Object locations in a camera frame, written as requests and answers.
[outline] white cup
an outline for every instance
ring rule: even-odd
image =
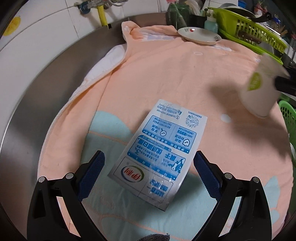
[[[253,115],[259,118],[268,116],[281,94],[274,86],[277,76],[290,78],[283,66],[269,54],[263,54],[255,72],[239,93],[241,102]]]

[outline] blue gripper pad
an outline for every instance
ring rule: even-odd
[[[105,155],[103,152],[97,152],[89,163],[82,164],[88,165],[87,170],[85,171],[83,177],[80,179],[77,184],[78,187],[78,200],[82,202],[84,198],[87,198],[105,165]]]
[[[207,189],[211,198],[215,198],[217,202],[221,198],[221,183],[213,173],[210,162],[205,158],[202,152],[198,151],[193,159],[193,164]]]

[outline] towel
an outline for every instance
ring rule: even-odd
[[[105,167],[83,205],[107,239],[168,233],[171,240],[191,240],[215,206],[193,165],[166,212],[107,177],[153,105],[165,99],[208,117],[199,149],[210,162],[238,179],[260,178],[274,237],[284,224],[293,186],[287,130],[277,104],[266,119],[258,119],[238,98],[260,57],[228,40],[215,46],[187,42],[172,26],[140,28],[128,21],[122,31],[127,44],[114,47],[92,68],[54,119],[38,176],[62,178],[102,150]],[[62,199],[59,203],[75,233]],[[239,199],[224,233],[238,204]]]

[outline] green leaf label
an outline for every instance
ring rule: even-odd
[[[248,87],[248,91],[257,90],[261,87],[261,76],[258,72],[255,72],[251,77],[251,81]]]

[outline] green glass jar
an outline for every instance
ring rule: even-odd
[[[187,27],[190,15],[189,5],[186,4],[170,4],[167,13],[167,23],[173,25],[177,30]]]

